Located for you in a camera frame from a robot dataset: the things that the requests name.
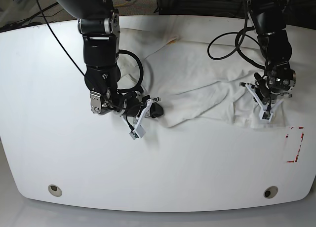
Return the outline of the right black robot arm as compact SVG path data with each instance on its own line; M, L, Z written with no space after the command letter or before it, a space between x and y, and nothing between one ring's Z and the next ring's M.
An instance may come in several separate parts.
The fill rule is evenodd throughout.
M130 51L119 49L119 11L112 0L57 0L73 17L78 19L78 30L83 38L83 59L86 64L84 81L90 90L91 110L104 115L114 112L124 117L139 117L146 107L141 87L144 69L140 59ZM139 80L135 86L118 89L120 54L135 59Z

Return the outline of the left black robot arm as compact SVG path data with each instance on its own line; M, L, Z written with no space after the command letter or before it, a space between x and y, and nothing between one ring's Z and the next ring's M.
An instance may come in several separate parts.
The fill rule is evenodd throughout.
M265 59L264 74L255 73L255 92L264 105L278 95L289 92L296 84L296 73L290 66L292 47L286 32L283 12L289 0L245 0L248 16L257 34Z

